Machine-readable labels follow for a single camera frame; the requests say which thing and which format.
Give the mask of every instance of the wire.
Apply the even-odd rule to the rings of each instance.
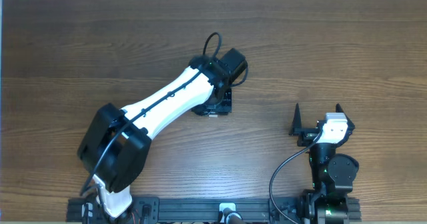
[[[249,72],[249,65],[246,65],[245,75],[243,76],[243,79],[236,84],[230,85],[230,87],[237,87],[238,85],[243,84],[246,81],[246,78],[248,77],[248,72]]]
[[[322,133],[323,133],[323,131],[320,129],[319,135],[313,140],[312,144],[308,145],[306,148],[304,148],[301,151],[298,151],[297,153],[295,153],[292,156],[288,157],[282,164],[280,164],[279,167],[274,171],[274,173],[272,175],[272,178],[270,179],[270,186],[268,187],[268,192],[270,193],[270,199],[272,200],[272,203],[273,203],[274,207],[276,208],[276,210],[280,214],[282,214],[284,217],[286,217],[286,219],[288,219],[289,221],[291,221],[293,224],[299,224],[299,223],[297,221],[294,221],[290,217],[288,217],[285,213],[283,213],[280,210],[280,208],[278,207],[278,205],[276,204],[276,202],[274,201],[274,198],[273,198],[273,181],[276,178],[276,175],[282,169],[282,167],[284,167],[286,165],[286,163],[290,162],[292,159],[294,159],[295,157],[301,155],[302,153],[305,153],[310,148],[312,148],[315,144],[317,144],[318,140],[322,136]]]
[[[221,36],[221,34],[219,34],[218,32],[214,32],[214,33],[212,33],[212,34],[211,34],[211,35],[206,39],[205,47],[203,48],[203,55],[205,55],[205,54],[206,54],[206,47],[207,47],[207,44],[209,43],[209,41],[211,40],[211,38],[212,38],[214,35],[217,35],[217,36],[218,36],[218,45],[217,45],[217,47],[216,47],[215,52],[214,52],[214,53],[213,53],[213,55],[212,55],[212,59],[213,59],[214,57],[216,57],[216,55],[218,54],[218,51],[220,51],[220,48],[221,48],[221,45],[222,45],[222,36]]]
[[[214,32],[212,33],[206,40],[205,42],[205,47],[203,48],[203,54],[205,55],[205,51],[206,51],[206,47],[207,44],[209,43],[209,40],[214,36],[217,35],[218,36],[218,46],[216,47],[215,52],[212,55],[212,58],[214,58],[217,54],[218,51],[221,48],[221,44],[222,44],[222,36],[221,34]],[[141,112],[136,115],[134,118],[130,119],[125,125],[123,125],[123,127],[121,127],[119,129],[119,131],[117,131],[114,135],[113,138],[111,138],[111,140],[109,141],[109,143],[107,144],[107,146],[105,147],[103,153],[101,154],[101,156],[98,159],[98,162],[95,164],[95,167],[92,169],[91,173],[89,174],[89,176],[87,177],[85,183],[83,184],[83,186],[81,187],[80,190],[80,196],[82,196],[84,193],[86,193],[88,190],[91,189],[91,187],[87,187],[93,176],[96,174],[96,171],[98,170],[99,166],[101,165],[103,158],[105,157],[105,154],[108,152],[108,150],[110,149],[110,147],[113,145],[113,143],[115,142],[115,140],[117,140],[117,138],[119,138],[119,136],[137,119],[139,119],[140,117],[144,116],[147,112],[149,112],[151,109],[153,109],[156,105],[158,105],[159,103],[161,103],[162,101],[165,101],[168,97],[173,97],[175,95],[175,93],[177,93],[179,90],[187,87],[188,84],[190,84],[192,81],[194,81],[199,75],[201,74],[201,71],[198,71],[192,78],[190,78],[188,81],[186,81],[184,84],[180,85],[179,87],[177,87],[176,89],[174,89],[173,91],[168,92],[166,95],[164,95],[162,98],[158,99],[156,102],[154,102],[153,104],[151,104],[149,107],[147,107],[146,109],[142,109]]]

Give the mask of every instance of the wooden table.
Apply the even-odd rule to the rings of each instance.
[[[365,221],[427,219],[427,0],[4,0],[3,221],[63,221],[87,171],[76,151],[95,112],[175,79],[213,31],[250,64],[233,113],[181,116],[154,140],[133,194],[268,197],[296,152],[294,106],[314,126],[341,103],[356,124]],[[311,187],[307,156],[277,196]]]

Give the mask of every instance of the robotic arm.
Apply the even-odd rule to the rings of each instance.
[[[218,35],[213,56],[205,49]],[[235,49],[216,58],[221,36],[212,33],[203,55],[194,57],[184,72],[169,85],[137,103],[117,109],[103,106],[93,118],[77,155],[91,173],[81,195],[97,188],[98,202],[110,219],[125,215],[132,204],[130,184],[141,173],[151,141],[180,115],[192,109],[198,115],[227,115],[231,112],[231,87],[248,64]],[[88,187],[91,180],[96,185]]]

